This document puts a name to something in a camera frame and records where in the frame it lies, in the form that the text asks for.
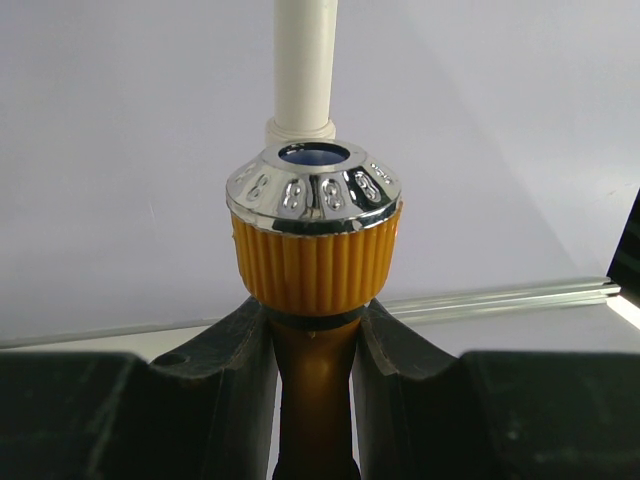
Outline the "orange faucet chrome knob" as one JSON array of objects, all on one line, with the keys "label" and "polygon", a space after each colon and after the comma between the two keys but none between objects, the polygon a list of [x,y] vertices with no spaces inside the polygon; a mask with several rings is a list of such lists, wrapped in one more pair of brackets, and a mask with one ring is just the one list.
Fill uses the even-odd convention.
[{"label": "orange faucet chrome knob", "polygon": [[266,147],[226,183],[237,264],[282,382],[278,479],[355,479],[349,378],[403,209],[387,165],[337,140]]}]

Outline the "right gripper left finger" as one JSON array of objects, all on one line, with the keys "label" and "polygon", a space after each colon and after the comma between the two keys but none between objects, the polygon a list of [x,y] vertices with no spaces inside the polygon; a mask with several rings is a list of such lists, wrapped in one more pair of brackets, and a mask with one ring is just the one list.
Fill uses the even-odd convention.
[{"label": "right gripper left finger", "polygon": [[276,377],[254,299],[152,362],[122,352],[5,352],[1,475],[262,479]]}]

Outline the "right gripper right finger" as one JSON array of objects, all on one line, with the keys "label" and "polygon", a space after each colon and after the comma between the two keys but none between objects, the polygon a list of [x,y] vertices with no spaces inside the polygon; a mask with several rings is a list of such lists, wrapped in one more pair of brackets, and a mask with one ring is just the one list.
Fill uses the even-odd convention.
[{"label": "right gripper right finger", "polygon": [[365,479],[635,479],[639,358],[452,356],[365,309],[353,368]]}]

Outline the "white PVC pipe frame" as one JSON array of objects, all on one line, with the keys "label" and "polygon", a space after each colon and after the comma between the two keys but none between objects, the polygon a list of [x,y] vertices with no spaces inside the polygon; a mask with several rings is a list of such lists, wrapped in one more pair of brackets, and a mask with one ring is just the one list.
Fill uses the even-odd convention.
[{"label": "white PVC pipe frame", "polygon": [[266,143],[333,139],[330,117],[337,0],[274,3],[274,115]]}]

